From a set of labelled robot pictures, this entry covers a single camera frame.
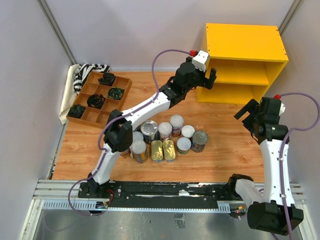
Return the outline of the yellow shelf cabinet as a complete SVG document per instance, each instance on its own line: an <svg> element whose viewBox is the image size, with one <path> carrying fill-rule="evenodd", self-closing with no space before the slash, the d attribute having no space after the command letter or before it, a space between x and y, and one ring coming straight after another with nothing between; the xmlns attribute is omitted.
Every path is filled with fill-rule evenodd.
<svg viewBox="0 0 320 240"><path fill-rule="evenodd" d="M211 90L196 90L199 103L245 105L260 101L289 59L275 25L207 23L201 50L216 69Z"/></svg>

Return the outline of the red white can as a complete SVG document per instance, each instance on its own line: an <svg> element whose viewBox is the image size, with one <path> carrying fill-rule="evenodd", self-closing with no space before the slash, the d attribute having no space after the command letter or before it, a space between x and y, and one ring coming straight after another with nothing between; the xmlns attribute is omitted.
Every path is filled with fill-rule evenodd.
<svg viewBox="0 0 320 240"><path fill-rule="evenodd" d="M169 140L172 136L172 125L169 122L162 122L158 125L158 132L161 141Z"/></svg>
<svg viewBox="0 0 320 240"><path fill-rule="evenodd" d="M170 124L172 126L171 135L173 137L180 136L184 124L184 118L181 115L175 114L170 118Z"/></svg>

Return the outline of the blue yellow can white lid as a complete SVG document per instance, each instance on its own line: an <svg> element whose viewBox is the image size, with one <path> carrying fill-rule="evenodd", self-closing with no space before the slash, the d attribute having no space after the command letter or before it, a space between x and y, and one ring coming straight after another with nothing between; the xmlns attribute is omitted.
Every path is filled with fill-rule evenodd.
<svg viewBox="0 0 320 240"><path fill-rule="evenodd" d="M140 164L143 164L148 159L147 144L143 140L137 140L131 145L133 158Z"/></svg>

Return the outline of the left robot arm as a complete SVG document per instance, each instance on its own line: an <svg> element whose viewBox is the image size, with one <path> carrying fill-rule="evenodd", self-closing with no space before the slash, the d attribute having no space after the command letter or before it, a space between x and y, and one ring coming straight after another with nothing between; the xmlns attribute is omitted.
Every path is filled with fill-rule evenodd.
<svg viewBox="0 0 320 240"><path fill-rule="evenodd" d="M191 90L202 87L213 88L216 70L211 69L206 77L210 56L197 54L189 57L170 77L166 84L147 100L124 110L110 113L107 124L98 138L101 155L95 169L88 175L87 184L91 194L101 198L107 193L111 172L120 154L133 143L133 130L144 121L164 112L181 101Z"/></svg>

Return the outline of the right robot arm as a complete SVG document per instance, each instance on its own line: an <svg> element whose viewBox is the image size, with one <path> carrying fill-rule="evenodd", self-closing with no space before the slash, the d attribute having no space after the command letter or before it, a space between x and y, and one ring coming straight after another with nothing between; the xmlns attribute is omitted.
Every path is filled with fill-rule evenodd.
<svg viewBox="0 0 320 240"><path fill-rule="evenodd" d="M247 206L247 222L251 229L272 235L288 236L304 220L304 212L296 208L288 170L289 129L280 124L286 107L280 98L251 99L235 115L259 145L264 164L264 187L260 192L254 180L233 174L226 193L232 200L242 199Z"/></svg>

